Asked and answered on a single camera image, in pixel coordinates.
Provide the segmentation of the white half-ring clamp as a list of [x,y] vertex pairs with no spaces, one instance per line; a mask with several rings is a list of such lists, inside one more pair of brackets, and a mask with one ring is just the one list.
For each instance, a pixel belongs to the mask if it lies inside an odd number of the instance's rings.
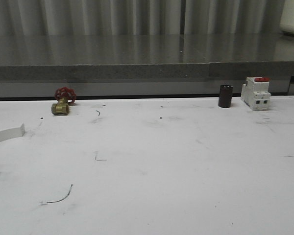
[[24,123],[20,127],[4,129],[0,131],[0,142],[13,139],[13,138],[22,137],[24,134],[25,134]]

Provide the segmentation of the dark brown cylinder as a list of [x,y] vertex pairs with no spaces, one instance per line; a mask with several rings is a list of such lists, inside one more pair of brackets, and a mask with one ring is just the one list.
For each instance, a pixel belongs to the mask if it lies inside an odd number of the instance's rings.
[[218,106],[222,108],[229,108],[231,106],[232,93],[233,86],[220,85]]

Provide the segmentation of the brass valve with red handwheel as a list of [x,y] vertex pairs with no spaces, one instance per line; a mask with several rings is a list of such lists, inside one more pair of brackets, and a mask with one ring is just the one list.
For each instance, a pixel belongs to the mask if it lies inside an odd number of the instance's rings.
[[57,100],[57,103],[52,104],[52,114],[67,115],[69,113],[69,106],[75,103],[76,94],[73,89],[62,87],[55,91],[54,98]]

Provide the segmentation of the grey stone counter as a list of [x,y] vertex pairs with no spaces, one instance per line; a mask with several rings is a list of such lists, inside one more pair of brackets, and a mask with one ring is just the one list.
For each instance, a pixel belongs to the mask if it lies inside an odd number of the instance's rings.
[[0,100],[235,94],[249,76],[294,95],[294,37],[281,33],[0,36]]

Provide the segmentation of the white container on counter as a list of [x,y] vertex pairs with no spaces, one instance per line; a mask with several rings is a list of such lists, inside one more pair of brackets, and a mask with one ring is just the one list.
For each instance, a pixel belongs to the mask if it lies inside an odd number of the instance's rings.
[[285,0],[279,27],[282,32],[294,35],[294,0]]

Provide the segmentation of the white circuit breaker red switch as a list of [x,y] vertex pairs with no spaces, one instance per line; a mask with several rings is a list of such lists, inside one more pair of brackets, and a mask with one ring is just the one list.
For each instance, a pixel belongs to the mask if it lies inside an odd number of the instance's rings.
[[247,77],[242,85],[241,100],[253,111],[268,110],[271,97],[269,84],[267,77]]

